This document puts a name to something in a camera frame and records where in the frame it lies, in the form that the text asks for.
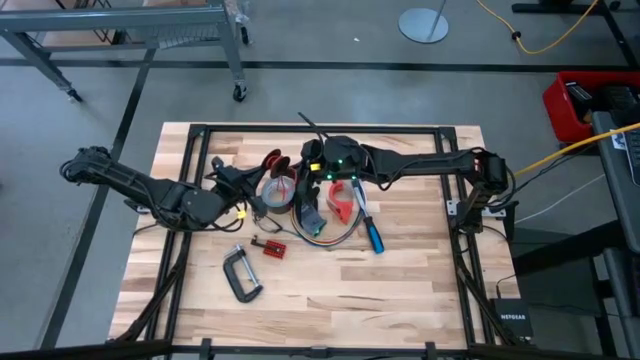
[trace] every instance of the gray floor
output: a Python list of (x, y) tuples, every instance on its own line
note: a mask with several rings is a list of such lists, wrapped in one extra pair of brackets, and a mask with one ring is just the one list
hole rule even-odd
[[(513, 15), (511, 2), (486, 3), (517, 24), (530, 48), (549, 43), (576, 20), (575, 16)], [(640, 12), (634, 1), (623, 4), (628, 10), (615, 16), (640, 55)], [(556, 50), (527, 57), (499, 22), (469, 0), (449, 1), (445, 16), (451, 33), (441, 43), (414, 44), (397, 31), (396, 21), (403, 10), (419, 5), (435, 7), (437, 1), (255, 1), (250, 13), (255, 44), (243, 49), (242, 56), (245, 60), (624, 64), (599, 17), (588, 18)], [(16, 56), (0, 42), (0, 57)], [(55, 57), (129, 59), (141, 58), (142, 53)], [(167, 50), (157, 58), (222, 57), (217, 49), (197, 48)], [(137, 73), (135, 69), (63, 71), (86, 104), (66, 102), (35, 69), (0, 67), (0, 153), (5, 155), (0, 160), (0, 351), (32, 348), (42, 335), (94, 190), (65, 183), (57, 168), (80, 146), (111, 143)], [(370, 70), (248, 70), (246, 74), (250, 93), (237, 104), (230, 96), (226, 70), (151, 70), (121, 161), (148, 171), (165, 121), (291, 122), (298, 121), (297, 111), (319, 123), (481, 125), (487, 148), (504, 156), (513, 169), (557, 146), (541, 98), (554, 74)], [(522, 192), (518, 217), (545, 208), (601, 173), (597, 158), (563, 165)], [(523, 225), (578, 233), (614, 216), (606, 181), (599, 181)], [(59, 345), (104, 341), (135, 222), (122, 197), (110, 194)], [(535, 302), (595, 309), (580, 292), (588, 285), (583, 269), (576, 264), (522, 279), (522, 292)], [(563, 291), (566, 284), (573, 286), (572, 291)], [(588, 316), (537, 308), (534, 327), (542, 347), (599, 351)]]

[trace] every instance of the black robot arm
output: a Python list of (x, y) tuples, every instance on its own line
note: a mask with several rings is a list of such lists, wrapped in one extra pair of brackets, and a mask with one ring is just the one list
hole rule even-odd
[(255, 213), (266, 215), (266, 207), (255, 193), (266, 171), (263, 166), (243, 171), (224, 166), (219, 158), (214, 158), (212, 165), (218, 185), (210, 191), (154, 179), (113, 161), (107, 149), (95, 146), (80, 149), (73, 160), (62, 165), (60, 173), (70, 182), (109, 186), (136, 205), (148, 208), (160, 224), (176, 231), (203, 230), (245, 200)]
[(386, 191), (405, 176), (461, 175), (473, 186), (467, 199), (457, 204), (452, 226), (466, 233), (482, 231), (482, 210), (493, 196), (509, 187), (504, 159), (482, 148), (445, 154), (402, 155), (393, 150), (359, 144), (347, 136), (326, 136), (304, 144), (298, 169), (298, 204), (315, 203), (313, 183), (362, 179)]

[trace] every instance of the tape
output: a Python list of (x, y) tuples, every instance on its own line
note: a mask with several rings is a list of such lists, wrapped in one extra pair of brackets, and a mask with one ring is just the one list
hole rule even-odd
[[(284, 199), (282, 199), (282, 187), (284, 184)], [(295, 184), (293, 179), (281, 176), (275, 179), (269, 179), (264, 183), (260, 197), (267, 205), (270, 212), (274, 214), (284, 214), (291, 209), (291, 202), (295, 194)]]

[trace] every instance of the round metal base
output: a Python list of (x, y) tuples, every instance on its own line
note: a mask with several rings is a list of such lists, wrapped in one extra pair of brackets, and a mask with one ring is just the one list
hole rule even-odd
[(436, 21), (438, 12), (431, 9), (409, 9), (400, 15), (398, 27), (400, 32), (415, 42), (431, 44), (444, 39), (449, 32), (449, 23), (444, 16), (440, 16), (433, 34), (429, 37), (429, 32)]

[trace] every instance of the wooden plank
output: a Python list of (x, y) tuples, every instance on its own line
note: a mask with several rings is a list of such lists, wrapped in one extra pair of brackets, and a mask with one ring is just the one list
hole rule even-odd
[[(152, 176), (178, 178), (188, 129), (188, 123), (164, 125)], [(456, 130), (461, 148), (483, 145), (479, 127)], [(435, 151), (429, 135), (350, 136), (400, 153)], [(295, 162), (302, 143), (313, 137), (310, 133), (214, 133), (207, 161), (220, 156), (227, 164), (249, 168), (279, 147)], [(198, 148), (192, 154), (191, 173)], [(205, 188), (213, 185), (203, 182)], [(344, 230), (325, 204), (327, 189), (323, 184), (320, 193), (320, 213), (329, 219), (321, 239)], [(367, 209), (385, 242), (382, 255), (371, 251), (363, 229), (329, 249), (309, 246), (288, 234), (267, 235), (251, 222), (237, 233), (194, 234), (174, 342), (198, 345), (209, 337), (216, 345), (423, 348), (424, 342), (435, 341), (441, 349), (465, 348), (439, 177), (401, 179), (384, 193), (373, 184), (366, 184), (366, 189)], [(291, 229), (288, 215), (274, 218)], [(138, 227), (152, 221), (143, 216)], [(504, 230), (497, 221), (486, 224)], [(151, 297), (165, 234), (155, 228), (134, 238), (110, 336), (124, 331)], [(249, 245), (254, 234), (285, 243), (285, 259), (264, 256)], [(513, 274), (509, 247), (492, 231), (477, 239), (485, 285), (492, 294), (499, 279)], [(249, 304), (235, 299), (222, 271), (224, 253), (237, 243), (245, 246), (264, 285), (263, 293)], [(243, 284), (250, 288), (248, 276), (239, 268)], [(515, 279), (503, 281), (501, 291), (504, 296), (519, 296)], [(167, 308), (165, 302), (158, 336)], [(481, 339), (475, 305), (472, 316)]]

